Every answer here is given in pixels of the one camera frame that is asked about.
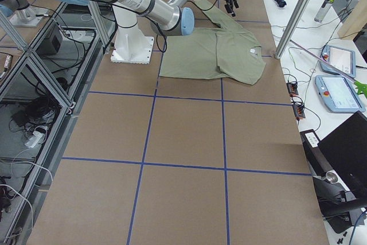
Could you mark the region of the white power strip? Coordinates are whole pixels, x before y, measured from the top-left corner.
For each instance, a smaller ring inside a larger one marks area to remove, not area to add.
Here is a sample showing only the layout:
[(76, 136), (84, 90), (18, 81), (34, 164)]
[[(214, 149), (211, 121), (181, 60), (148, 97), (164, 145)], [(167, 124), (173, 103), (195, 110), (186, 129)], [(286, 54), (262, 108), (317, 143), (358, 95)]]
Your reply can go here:
[(34, 148), (44, 138), (45, 132), (33, 131), (33, 134), (26, 140), (24, 145), (27, 148)]

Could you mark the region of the clear water bottle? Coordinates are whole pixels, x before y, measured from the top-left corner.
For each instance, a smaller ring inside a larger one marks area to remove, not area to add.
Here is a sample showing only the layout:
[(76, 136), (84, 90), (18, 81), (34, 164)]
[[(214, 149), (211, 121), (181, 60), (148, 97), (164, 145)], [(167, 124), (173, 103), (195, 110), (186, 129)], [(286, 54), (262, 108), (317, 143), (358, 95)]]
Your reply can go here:
[(324, 0), (321, 7), (319, 8), (317, 14), (314, 17), (315, 22), (322, 22), (327, 14), (327, 12), (332, 7), (335, 0)]

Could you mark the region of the far blue teach pendant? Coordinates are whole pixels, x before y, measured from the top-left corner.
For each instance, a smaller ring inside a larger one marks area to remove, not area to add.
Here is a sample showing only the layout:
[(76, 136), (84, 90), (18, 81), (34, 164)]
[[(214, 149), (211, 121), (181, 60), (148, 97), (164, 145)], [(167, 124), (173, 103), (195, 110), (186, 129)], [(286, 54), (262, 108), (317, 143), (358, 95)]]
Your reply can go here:
[[(334, 67), (342, 70), (351, 77), (356, 76), (356, 54), (350, 49), (341, 48), (334, 45), (326, 45), (322, 52), (321, 58), (327, 61)], [(324, 72), (337, 75), (338, 73), (332, 67), (321, 63), (321, 68)]]

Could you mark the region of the black power adapter box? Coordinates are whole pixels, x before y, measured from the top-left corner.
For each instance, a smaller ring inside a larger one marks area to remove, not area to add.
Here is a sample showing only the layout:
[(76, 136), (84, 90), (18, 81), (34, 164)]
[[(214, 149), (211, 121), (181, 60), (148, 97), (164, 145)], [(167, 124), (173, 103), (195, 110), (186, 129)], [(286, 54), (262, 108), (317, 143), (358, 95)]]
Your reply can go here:
[(39, 55), (55, 55), (60, 50), (62, 41), (62, 34), (59, 28), (54, 25), (45, 35), (36, 53)]

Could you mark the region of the near blue teach pendant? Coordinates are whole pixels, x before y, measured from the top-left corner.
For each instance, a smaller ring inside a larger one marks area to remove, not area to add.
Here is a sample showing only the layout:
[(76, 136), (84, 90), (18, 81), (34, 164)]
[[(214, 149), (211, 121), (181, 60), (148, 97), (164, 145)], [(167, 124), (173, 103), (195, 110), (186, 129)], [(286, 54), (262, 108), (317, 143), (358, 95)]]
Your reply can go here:
[(350, 81), (342, 76), (317, 75), (315, 86), (324, 105), (333, 113), (365, 112), (366, 108)]

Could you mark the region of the aluminium frame post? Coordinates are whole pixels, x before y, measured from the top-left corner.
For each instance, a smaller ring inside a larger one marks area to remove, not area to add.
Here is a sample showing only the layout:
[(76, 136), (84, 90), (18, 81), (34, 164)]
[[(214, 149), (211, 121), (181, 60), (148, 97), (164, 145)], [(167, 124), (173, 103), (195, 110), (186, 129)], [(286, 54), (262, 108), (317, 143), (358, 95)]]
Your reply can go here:
[(310, 0), (298, 0), (294, 11), (292, 12), (292, 15), (289, 19), (289, 22), (285, 28), (285, 31), (283, 35), (280, 38), (280, 41), (278, 43), (278, 46), (276, 48), (276, 52), (274, 57), (276, 59), (280, 59), (282, 54), (284, 53), (287, 44), (290, 42), (290, 39), (298, 25), (299, 20), (301, 19), (301, 16), (303, 12), (305, 11), (308, 3)]

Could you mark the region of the blue teach pendant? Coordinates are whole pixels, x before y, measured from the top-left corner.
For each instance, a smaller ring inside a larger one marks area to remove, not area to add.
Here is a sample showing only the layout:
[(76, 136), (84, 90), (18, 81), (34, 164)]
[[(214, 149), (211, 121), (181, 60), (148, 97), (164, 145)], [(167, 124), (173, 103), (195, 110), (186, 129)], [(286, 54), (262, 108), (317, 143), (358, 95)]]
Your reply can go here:
[[(327, 61), (334, 67), (342, 70), (351, 77), (356, 76), (356, 54), (350, 49), (341, 48), (334, 45), (326, 45), (322, 52), (321, 58)], [(321, 63), (321, 68), (324, 72), (337, 75), (338, 73), (332, 67)]]
[(317, 75), (315, 86), (324, 105), (333, 113), (365, 112), (366, 108), (350, 81), (342, 76)]

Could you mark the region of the olive green long-sleeve shirt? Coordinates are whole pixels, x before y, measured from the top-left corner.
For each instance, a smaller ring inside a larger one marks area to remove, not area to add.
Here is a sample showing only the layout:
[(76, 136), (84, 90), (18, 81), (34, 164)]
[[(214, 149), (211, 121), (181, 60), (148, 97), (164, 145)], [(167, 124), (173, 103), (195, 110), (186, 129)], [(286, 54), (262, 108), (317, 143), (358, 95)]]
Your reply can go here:
[[(266, 66), (256, 37), (209, 1), (195, 0), (194, 3), (215, 28), (194, 28), (188, 36), (168, 37), (160, 76), (184, 79), (230, 77), (254, 85)], [(250, 53), (251, 48), (257, 50), (256, 55)]]

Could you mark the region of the black laptop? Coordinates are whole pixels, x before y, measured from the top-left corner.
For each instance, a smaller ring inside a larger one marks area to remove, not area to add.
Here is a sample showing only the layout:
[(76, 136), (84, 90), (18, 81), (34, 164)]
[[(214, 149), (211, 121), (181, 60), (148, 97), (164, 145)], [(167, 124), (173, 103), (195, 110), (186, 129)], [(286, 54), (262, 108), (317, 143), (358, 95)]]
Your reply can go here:
[(366, 116), (357, 111), (319, 139), (314, 130), (300, 132), (306, 158), (317, 176), (335, 170), (351, 190), (366, 189)]

